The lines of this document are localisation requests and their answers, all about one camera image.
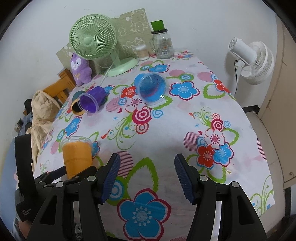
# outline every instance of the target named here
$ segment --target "fan base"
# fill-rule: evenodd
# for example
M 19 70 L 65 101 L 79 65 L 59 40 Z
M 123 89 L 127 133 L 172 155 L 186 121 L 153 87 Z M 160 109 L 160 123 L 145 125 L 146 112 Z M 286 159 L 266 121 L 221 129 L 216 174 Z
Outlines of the fan base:
M 116 75 L 123 74 L 128 70 L 132 69 L 138 64 L 139 60 L 135 58 L 125 58 L 120 61 L 120 65 L 115 66 L 114 68 L 110 69 L 108 72 L 108 77 L 113 77 Z

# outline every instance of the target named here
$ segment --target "small glass container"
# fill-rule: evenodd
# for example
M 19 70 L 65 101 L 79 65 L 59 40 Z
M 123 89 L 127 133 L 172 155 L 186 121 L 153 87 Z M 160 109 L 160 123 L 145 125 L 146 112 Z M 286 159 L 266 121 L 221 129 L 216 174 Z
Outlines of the small glass container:
M 149 59 L 149 53 L 145 44 L 137 46 L 135 50 L 140 61 Z
M 174 56 L 174 48 L 168 30 L 165 28 L 152 31 L 151 33 L 156 57 L 159 59 L 172 58 Z

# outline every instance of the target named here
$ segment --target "wooden chair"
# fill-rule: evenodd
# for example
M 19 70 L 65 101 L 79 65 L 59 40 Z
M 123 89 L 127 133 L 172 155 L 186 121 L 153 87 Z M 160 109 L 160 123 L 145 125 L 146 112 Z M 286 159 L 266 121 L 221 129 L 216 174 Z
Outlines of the wooden chair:
M 65 103 L 69 92 L 72 91 L 75 86 L 75 80 L 73 75 L 68 69 L 59 73 L 60 79 L 54 84 L 48 86 L 43 91 L 49 94 L 52 98 L 57 97 L 62 103 Z

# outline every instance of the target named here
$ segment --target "beige cloth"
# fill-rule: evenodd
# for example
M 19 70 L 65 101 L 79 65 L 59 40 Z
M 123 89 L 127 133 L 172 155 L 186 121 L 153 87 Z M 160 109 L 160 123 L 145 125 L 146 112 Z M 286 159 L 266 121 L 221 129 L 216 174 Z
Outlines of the beige cloth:
M 50 131 L 52 123 L 60 110 L 58 102 L 43 91 L 37 91 L 32 99 L 33 120 L 26 134 L 31 134 L 32 169 L 35 171 L 37 157 L 41 151 L 43 142 Z

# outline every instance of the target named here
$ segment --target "screw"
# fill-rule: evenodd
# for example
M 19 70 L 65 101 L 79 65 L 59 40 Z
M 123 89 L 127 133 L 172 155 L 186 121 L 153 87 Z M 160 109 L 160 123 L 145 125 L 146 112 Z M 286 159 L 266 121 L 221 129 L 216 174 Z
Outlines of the screw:
M 207 179 L 208 179 L 207 176 L 204 176 L 204 175 L 200 176 L 200 180 L 201 181 L 204 181 L 205 182 L 205 181 L 207 181 Z
M 96 179 L 95 176 L 89 176 L 89 177 L 87 178 L 87 180 L 90 181 L 90 182 L 94 181 L 95 179 Z
M 231 185 L 235 188 L 238 188 L 239 187 L 239 183 L 238 182 L 232 182 Z
M 57 187 L 57 188 L 60 188 L 60 187 L 62 187 L 63 185 L 64 185 L 63 182 L 58 182 L 58 183 L 56 184 L 56 187 Z

